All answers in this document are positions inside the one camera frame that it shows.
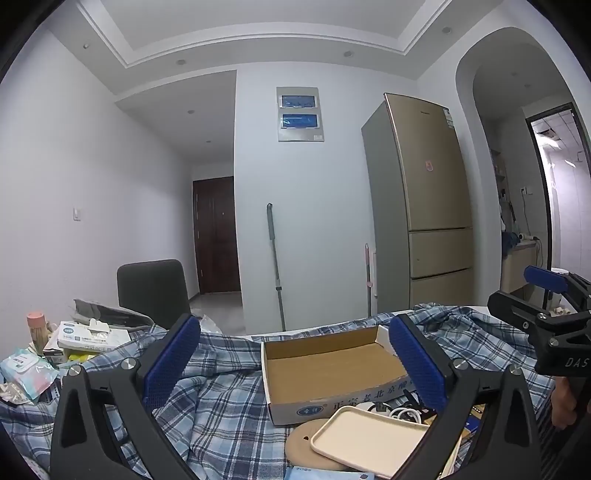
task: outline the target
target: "ceiling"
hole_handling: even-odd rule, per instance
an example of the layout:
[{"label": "ceiling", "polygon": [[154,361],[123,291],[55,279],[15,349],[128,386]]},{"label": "ceiling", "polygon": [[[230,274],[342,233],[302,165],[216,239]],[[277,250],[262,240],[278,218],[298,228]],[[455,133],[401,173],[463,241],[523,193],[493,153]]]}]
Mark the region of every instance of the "ceiling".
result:
[{"label": "ceiling", "polygon": [[556,139],[558,147],[544,145],[547,150],[568,150],[576,154],[583,152],[583,144],[577,126],[574,123],[573,114],[570,110],[565,110],[554,115],[547,116],[531,123],[535,133],[544,132],[552,129],[560,138]]},{"label": "ceiling", "polygon": [[417,79],[501,1],[66,0],[47,25],[121,109],[212,163],[233,157],[236,65],[310,61]]},{"label": "ceiling", "polygon": [[567,91],[562,75],[548,54],[526,43],[499,48],[486,58],[474,78],[478,113],[490,120]]},{"label": "ceiling", "polygon": [[124,98],[179,74],[255,61],[335,63],[416,79],[500,3],[66,0],[47,24]]},{"label": "ceiling", "polygon": [[102,0],[102,3],[129,45],[140,48],[197,30],[262,22],[336,25],[398,38],[425,0]]},{"label": "ceiling", "polygon": [[194,163],[233,161],[236,70],[188,78],[144,95],[119,107]]}]

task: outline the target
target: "plaid blanket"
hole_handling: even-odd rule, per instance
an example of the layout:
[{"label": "plaid blanket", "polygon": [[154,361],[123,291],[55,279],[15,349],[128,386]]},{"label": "plaid blanket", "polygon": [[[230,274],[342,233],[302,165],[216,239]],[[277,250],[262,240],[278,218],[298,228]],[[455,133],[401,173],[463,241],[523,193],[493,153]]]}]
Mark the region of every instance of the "plaid blanket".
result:
[{"label": "plaid blanket", "polygon": [[[553,387],[534,372],[535,355],[523,333],[467,307],[419,305],[409,317],[454,358],[490,370],[519,365],[525,374],[536,410]],[[387,325],[392,314],[320,327],[289,338],[325,335],[374,325]],[[165,331],[153,327],[131,343],[84,363],[88,371],[113,368],[127,357],[140,356]],[[259,342],[288,336],[253,337],[253,341],[202,333],[182,378],[167,404],[154,411],[158,424],[191,469],[201,479],[283,479],[288,466],[284,443],[290,427],[273,425],[267,412],[261,378]],[[51,431],[57,400],[36,406],[0,402],[0,421],[18,450],[49,470]],[[116,409],[109,417],[130,466],[148,475]],[[465,455],[466,445],[462,447]]]}]

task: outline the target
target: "pink bottle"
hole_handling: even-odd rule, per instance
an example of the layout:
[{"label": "pink bottle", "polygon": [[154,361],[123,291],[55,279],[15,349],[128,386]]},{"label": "pink bottle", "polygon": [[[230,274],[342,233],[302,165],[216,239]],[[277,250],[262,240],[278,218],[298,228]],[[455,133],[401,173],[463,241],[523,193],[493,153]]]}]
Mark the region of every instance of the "pink bottle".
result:
[{"label": "pink bottle", "polygon": [[31,339],[37,355],[43,355],[43,349],[49,341],[49,331],[47,330],[47,322],[45,315],[41,312],[31,312],[27,315],[27,323],[31,332]]}]

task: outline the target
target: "refrigerator label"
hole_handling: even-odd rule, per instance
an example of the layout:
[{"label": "refrigerator label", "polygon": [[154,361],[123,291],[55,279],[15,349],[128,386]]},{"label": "refrigerator label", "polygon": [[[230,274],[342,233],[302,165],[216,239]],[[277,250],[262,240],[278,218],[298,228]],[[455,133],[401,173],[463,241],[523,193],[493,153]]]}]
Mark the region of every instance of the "refrigerator label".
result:
[{"label": "refrigerator label", "polygon": [[444,108],[443,113],[445,114],[445,120],[447,120],[447,126],[455,130],[453,126],[452,115],[450,114],[449,110],[447,108]]}]

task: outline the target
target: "brown door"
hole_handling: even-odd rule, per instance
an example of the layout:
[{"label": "brown door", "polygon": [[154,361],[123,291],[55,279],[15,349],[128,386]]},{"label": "brown door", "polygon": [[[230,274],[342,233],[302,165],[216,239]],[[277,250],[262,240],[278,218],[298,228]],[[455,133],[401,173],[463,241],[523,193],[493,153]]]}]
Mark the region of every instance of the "brown door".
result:
[{"label": "brown door", "polygon": [[193,215],[200,292],[240,291],[234,178],[194,181]]}]

